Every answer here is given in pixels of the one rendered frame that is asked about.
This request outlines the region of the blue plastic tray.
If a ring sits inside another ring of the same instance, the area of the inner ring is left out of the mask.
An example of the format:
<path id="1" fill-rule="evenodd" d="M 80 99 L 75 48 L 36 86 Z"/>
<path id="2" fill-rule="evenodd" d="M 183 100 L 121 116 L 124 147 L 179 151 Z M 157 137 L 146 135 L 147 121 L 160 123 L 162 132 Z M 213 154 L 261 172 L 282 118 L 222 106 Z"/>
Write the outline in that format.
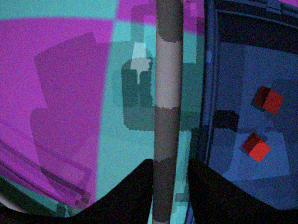
<path id="1" fill-rule="evenodd" d="M 298 208 L 298 7 L 281 0 L 205 0 L 204 83 L 196 159 L 279 210 Z M 283 97 L 277 115 L 255 104 Z M 270 145 L 262 161 L 242 147 Z"/>

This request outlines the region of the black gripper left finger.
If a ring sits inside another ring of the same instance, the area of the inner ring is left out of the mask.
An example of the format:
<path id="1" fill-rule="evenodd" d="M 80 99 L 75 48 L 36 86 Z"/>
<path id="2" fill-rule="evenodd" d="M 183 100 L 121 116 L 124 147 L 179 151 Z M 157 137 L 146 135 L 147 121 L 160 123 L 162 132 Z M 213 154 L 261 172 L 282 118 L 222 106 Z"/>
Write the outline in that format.
<path id="1" fill-rule="evenodd" d="M 37 216 L 0 206 L 0 224 L 148 224 L 152 193 L 153 160 L 146 159 L 76 216 Z"/>

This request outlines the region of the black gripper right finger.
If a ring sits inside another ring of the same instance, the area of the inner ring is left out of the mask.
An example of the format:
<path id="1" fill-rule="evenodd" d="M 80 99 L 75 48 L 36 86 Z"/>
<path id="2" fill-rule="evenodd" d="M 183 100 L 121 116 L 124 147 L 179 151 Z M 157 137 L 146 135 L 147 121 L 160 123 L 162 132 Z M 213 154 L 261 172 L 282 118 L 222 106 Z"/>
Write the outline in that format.
<path id="1" fill-rule="evenodd" d="M 274 209 L 198 159 L 189 159 L 188 176 L 196 224 L 298 224 L 298 208 Z"/>

